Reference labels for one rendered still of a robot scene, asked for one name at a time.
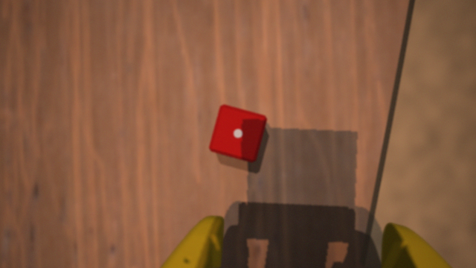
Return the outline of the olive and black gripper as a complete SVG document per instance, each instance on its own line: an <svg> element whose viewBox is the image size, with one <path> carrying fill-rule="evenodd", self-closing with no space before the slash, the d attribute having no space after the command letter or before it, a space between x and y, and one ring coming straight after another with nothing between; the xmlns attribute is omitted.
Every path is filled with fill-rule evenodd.
<svg viewBox="0 0 476 268"><path fill-rule="evenodd" d="M199 221L161 268L220 268L224 218ZM452 268L426 241L405 226L388 223L382 237L382 268Z"/></svg>

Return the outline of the red die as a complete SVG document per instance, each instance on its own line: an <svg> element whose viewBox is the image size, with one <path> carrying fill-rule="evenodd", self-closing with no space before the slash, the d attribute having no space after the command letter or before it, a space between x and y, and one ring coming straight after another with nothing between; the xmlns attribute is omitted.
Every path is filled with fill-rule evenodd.
<svg viewBox="0 0 476 268"><path fill-rule="evenodd" d="M223 104L210 140L210 151L255 162L266 122L265 115Z"/></svg>

